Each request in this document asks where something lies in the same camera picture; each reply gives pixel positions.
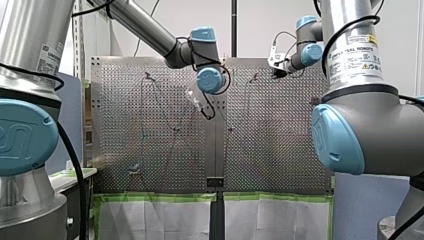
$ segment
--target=label sticker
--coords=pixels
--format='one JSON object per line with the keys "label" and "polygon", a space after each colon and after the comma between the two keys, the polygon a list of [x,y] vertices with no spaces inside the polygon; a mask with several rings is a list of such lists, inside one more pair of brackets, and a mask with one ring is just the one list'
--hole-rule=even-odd
{"label": "label sticker", "polygon": [[330,84],[348,82],[360,75],[382,77],[378,48],[373,43],[355,43],[328,55]]}
{"label": "label sticker", "polygon": [[[56,75],[59,71],[60,58],[61,55],[56,49],[43,44],[41,46],[40,57],[38,58],[37,71]],[[52,87],[55,86],[55,81],[52,79],[40,78],[40,81],[43,81]]]}
{"label": "label sticker", "polygon": [[377,45],[377,39],[375,36],[370,34],[362,34],[362,35],[355,35],[355,36],[349,36],[347,38],[348,44],[353,43],[374,43]]}
{"label": "label sticker", "polygon": [[63,43],[61,42],[57,43],[57,51],[59,51],[60,53],[63,53]]}

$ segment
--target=white floor cover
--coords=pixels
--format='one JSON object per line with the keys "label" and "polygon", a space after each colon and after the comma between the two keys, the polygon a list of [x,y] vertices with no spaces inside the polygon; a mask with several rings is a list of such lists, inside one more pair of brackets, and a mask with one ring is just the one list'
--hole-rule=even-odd
{"label": "white floor cover", "polygon": [[210,202],[103,203],[99,240],[209,240]]}
{"label": "white floor cover", "polygon": [[329,203],[225,201],[226,240],[327,240]]}

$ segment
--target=metal pole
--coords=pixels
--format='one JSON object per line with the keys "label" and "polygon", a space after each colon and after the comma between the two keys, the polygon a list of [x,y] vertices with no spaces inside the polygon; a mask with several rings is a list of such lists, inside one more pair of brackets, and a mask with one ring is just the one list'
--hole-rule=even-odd
{"label": "metal pole", "polygon": [[231,57],[237,57],[237,0],[231,0]]}

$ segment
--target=blue joint cap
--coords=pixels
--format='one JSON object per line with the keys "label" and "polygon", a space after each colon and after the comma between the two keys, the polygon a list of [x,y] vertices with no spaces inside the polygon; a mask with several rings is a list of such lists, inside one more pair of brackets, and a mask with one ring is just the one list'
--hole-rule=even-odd
{"label": "blue joint cap", "polygon": [[43,166],[56,149],[59,133],[40,107],[0,98],[0,176],[14,176]]}
{"label": "blue joint cap", "polygon": [[322,58],[322,48],[316,44],[311,43],[303,48],[300,54],[300,61],[305,67],[309,67],[319,62]]}
{"label": "blue joint cap", "polygon": [[296,22],[296,29],[299,29],[305,26],[308,23],[316,22],[317,18],[315,16],[303,16]]}
{"label": "blue joint cap", "polygon": [[365,159],[355,133],[332,106],[320,104],[312,112],[312,138],[319,160],[331,171],[360,175]]}
{"label": "blue joint cap", "polygon": [[221,73],[212,67],[206,67],[197,74],[197,86],[202,92],[216,93],[224,86]]}
{"label": "blue joint cap", "polygon": [[191,39],[198,42],[216,42],[215,30],[212,27],[199,27],[191,31]]}

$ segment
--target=perforated metal panel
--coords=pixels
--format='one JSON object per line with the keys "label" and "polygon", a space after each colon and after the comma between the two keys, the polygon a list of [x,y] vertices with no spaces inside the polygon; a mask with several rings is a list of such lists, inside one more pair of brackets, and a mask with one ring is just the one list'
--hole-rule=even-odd
{"label": "perforated metal panel", "polygon": [[[226,97],[210,98],[217,117],[206,121],[184,95],[195,79],[191,68],[94,59],[95,190],[205,192],[207,177],[223,176],[225,191],[328,194],[331,173],[310,132],[311,98],[327,89],[321,70],[274,80],[265,59],[227,59],[226,66],[232,85]],[[141,171],[129,174],[136,164]]]}
{"label": "perforated metal panel", "polygon": [[184,95],[193,70],[155,58],[93,64],[96,191],[204,192],[204,120]]}
{"label": "perforated metal panel", "polygon": [[311,98],[328,89],[318,66],[274,80],[265,59],[228,59],[225,190],[329,193],[331,173],[317,159]]}

